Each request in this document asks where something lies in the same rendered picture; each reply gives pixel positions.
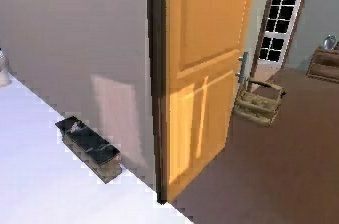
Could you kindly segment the orange wooden room door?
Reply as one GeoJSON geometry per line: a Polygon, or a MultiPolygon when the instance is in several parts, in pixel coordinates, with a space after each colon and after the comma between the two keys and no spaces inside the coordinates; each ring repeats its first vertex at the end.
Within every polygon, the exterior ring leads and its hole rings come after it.
{"type": "Polygon", "coordinates": [[[147,0],[157,201],[226,145],[253,0],[147,0]]]}

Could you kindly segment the black topped low box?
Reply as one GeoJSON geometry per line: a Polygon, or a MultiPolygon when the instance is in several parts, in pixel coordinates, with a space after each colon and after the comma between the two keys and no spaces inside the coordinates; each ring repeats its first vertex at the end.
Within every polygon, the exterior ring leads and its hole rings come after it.
{"type": "Polygon", "coordinates": [[[105,184],[122,173],[120,151],[83,121],[71,116],[55,123],[63,143],[105,184]]]}

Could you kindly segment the tan wooden crate basket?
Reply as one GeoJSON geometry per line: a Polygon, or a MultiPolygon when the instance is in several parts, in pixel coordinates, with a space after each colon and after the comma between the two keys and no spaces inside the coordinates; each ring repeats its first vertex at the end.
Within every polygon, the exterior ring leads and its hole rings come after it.
{"type": "Polygon", "coordinates": [[[279,113],[282,98],[285,94],[286,91],[281,86],[248,77],[238,89],[233,112],[258,125],[270,127],[279,113]],[[255,94],[251,91],[252,84],[276,90],[278,95],[275,99],[272,99],[255,94]]]}

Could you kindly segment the white framed glass door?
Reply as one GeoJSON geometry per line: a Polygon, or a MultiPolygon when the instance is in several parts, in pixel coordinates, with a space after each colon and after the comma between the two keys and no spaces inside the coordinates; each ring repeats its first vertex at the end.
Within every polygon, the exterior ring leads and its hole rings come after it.
{"type": "Polygon", "coordinates": [[[266,0],[250,76],[269,80],[288,57],[305,0],[266,0]]]}

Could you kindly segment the brown wooden nightstand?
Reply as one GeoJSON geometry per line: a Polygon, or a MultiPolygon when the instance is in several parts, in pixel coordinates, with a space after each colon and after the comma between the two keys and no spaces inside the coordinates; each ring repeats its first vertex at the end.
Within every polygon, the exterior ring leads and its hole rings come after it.
{"type": "Polygon", "coordinates": [[[316,48],[306,76],[339,83],[339,50],[325,50],[322,47],[316,48]]]}

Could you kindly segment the silver kettle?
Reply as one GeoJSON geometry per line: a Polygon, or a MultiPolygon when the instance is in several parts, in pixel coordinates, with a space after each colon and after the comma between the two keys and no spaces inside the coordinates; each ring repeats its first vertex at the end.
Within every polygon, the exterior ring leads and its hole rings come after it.
{"type": "Polygon", "coordinates": [[[324,50],[333,50],[334,47],[336,46],[337,39],[334,35],[328,35],[322,44],[322,47],[324,50]]]}

